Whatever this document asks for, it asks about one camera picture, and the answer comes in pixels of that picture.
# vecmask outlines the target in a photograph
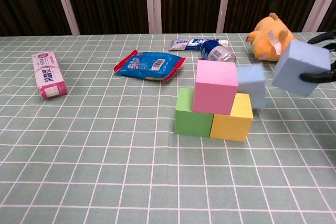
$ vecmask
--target stacked blocks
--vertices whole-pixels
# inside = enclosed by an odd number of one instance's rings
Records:
[[[275,67],[272,85],[308,97],[318,84],[301,81],[300,74],[329,70],[329,50],[292,40]]]
[[[249,94],[237,93],[230,115],[214,115],[210,137],[243,142],[252,123]]]
[[[214,115],[193,112],[193,88],[180,88],[178,94],[175,110],[175,133],[209,137]]]
[[[252,109],[266,106],[266,87],[263,64],[243,65],[237,68],[238,92],[249,94]]]
[[[238,90],[233,62],[199,60],[195,84],[195,112],[230,115]]]
[[[241,68],[240,75],[253,76],[248,73],[252,69]],[[263,72],[261,67],[255,71]],[[251,81],[242,77],[245,86],[238,92],[237,72],[232,62],[199,60],[195,89],[180,88],[178,93],[175,133],[244,141],[254,118],[250,94],[243,91],[255,95],[253,87],[262,90],[263,80],[260,74]]]

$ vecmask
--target blue snack bag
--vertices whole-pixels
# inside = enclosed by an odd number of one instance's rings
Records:
[[[185,58],[165,52],[134,50],[115,67],[116,74],[146,80],[168,81],[181,67]]]

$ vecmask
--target table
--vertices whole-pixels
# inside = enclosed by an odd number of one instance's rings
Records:
[[[228,39],[240,65],[257,62],[246,34],[1,37],[0,223],[335,224],[335,83],[301,98],[272,87],[275,63],[263,62],[267,106],[237,143],[173,132],[199,52],[173,52],[187,59],[167,83],[112,71],[135,48],[197,37]],[[69,88],[48,101],[31,64],[45,50]]]

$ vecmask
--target pink packaging box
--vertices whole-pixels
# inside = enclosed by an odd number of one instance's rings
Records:
[[[59,63],[54,51],[32,55],[37,89],[46,100],[68,93]]]
[[[237,91],[238,75],[234,62],[197,62],[194,112],[230,115]]]

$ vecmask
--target plush toy ear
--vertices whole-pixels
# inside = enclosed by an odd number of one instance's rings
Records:
[[[246,42],[253,42],[253,40],[256,38],[257,34],[258,34],[258,31],[252,31],[252,32],[250,32],[250,33],[247,35],[245,41],[246,41]]]
[[[287,38],[287,36],[288,36],[288,30],[287,29],[283,29],[279,33],[279,40],[283,41],[283,40],[285,40]]]

